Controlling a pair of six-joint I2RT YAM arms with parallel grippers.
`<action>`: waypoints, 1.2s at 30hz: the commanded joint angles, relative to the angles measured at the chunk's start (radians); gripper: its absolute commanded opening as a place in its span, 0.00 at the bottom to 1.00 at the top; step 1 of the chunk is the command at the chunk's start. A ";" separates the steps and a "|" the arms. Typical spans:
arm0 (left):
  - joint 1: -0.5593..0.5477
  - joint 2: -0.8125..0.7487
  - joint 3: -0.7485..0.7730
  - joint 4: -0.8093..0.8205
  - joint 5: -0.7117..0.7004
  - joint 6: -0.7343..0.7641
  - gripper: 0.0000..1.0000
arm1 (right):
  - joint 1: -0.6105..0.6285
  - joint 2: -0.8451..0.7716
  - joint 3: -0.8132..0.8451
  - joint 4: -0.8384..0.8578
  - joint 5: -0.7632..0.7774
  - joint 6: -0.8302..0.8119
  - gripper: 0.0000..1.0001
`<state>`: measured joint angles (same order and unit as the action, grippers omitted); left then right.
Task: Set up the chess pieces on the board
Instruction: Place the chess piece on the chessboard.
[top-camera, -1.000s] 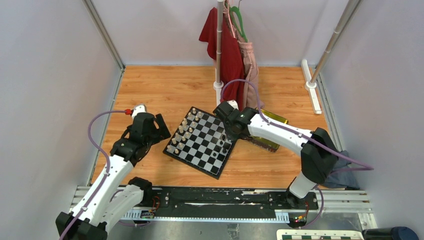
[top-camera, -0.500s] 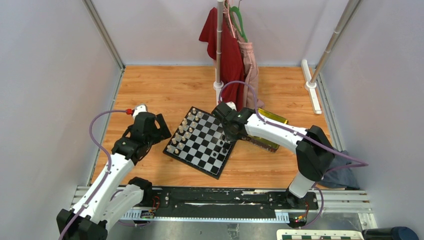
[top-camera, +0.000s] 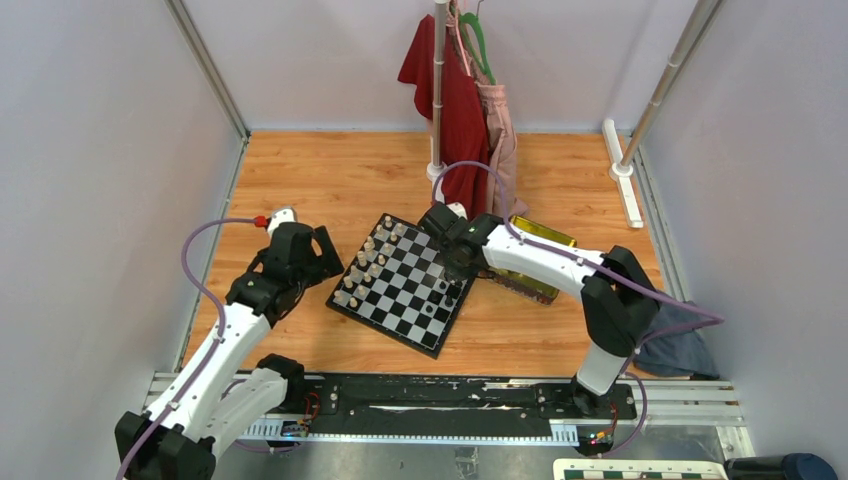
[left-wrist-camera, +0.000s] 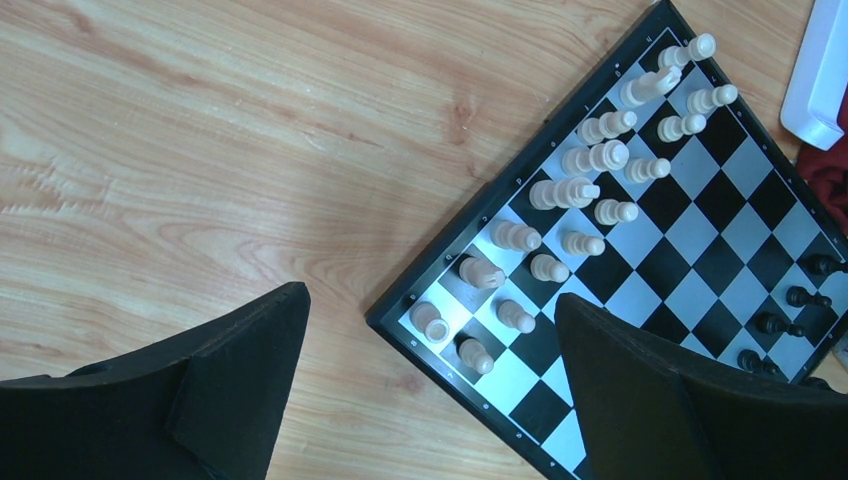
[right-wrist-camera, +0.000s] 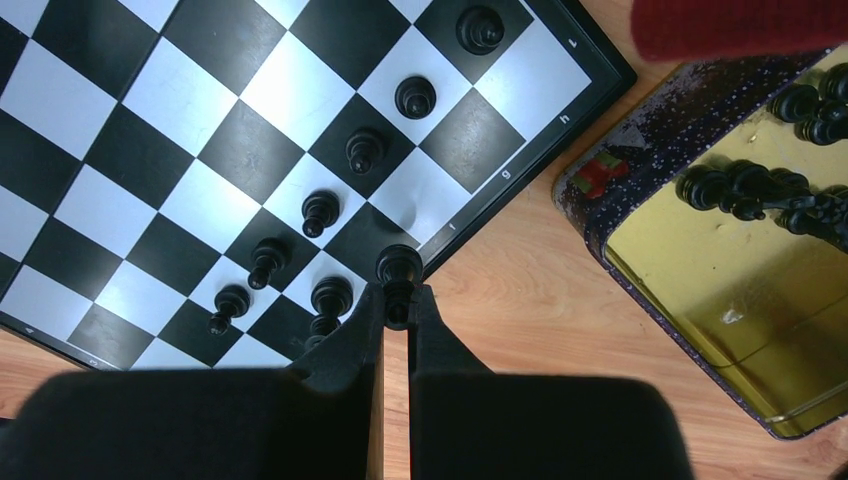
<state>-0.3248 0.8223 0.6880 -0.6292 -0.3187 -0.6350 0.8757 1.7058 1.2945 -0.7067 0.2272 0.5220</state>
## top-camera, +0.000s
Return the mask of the yellow square tin box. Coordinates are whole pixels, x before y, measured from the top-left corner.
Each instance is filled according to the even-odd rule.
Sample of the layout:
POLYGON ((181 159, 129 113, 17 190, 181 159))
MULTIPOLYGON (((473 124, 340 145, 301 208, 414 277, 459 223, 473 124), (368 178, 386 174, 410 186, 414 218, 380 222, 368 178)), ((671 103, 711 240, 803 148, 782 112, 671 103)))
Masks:
POLYGON ((500 276, 509 278, 516 286, 523 286, 527 295, 542 304, 550 304, 559 292, 564 292, 581 303, 583 284, 572 272, 574 263, 567 257, 533 247, 519 241, 507 227, 520 234, 541 239, 545 246, 553 246, 571 253, 575 252, 576 240, 562 232, 527 218, 515 215, 508 225, 497 227, 484 246, 485 258, 500 276))

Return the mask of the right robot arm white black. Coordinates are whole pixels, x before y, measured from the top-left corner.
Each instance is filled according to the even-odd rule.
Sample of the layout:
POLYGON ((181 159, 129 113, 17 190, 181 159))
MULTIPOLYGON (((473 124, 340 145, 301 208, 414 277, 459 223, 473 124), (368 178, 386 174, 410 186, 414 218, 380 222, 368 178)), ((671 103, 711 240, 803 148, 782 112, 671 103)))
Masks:
POLYGON ((568 402, 584 418, 609 407, 610 390, 660 309, 657 290, 630 250, 564 246, 493 214, 468 220, 440 202, 418 225, 435 242, 453 277, 507 270, 575 298, 590 346, 571 380, 568 402))

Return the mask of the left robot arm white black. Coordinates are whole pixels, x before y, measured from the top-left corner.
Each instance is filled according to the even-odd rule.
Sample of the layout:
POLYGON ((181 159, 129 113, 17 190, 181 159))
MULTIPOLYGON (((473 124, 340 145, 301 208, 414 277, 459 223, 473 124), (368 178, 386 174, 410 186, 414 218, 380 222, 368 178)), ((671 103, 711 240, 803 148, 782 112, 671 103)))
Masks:
POLYGON ((307 289, 341 274, 324 226, 297 220, 293 208, 248 219, 265 230, 267 247, 219 300, 191 272, 185 275, 215 305, 218 319, 188 364, 142 413, 115 427, 119 479, 209 479, 219 456, 267 412, 298 412, 311 420, 317 396, 305 368, 270 354, 243 381, 236 372, 254 347, 300 303, 307 289))

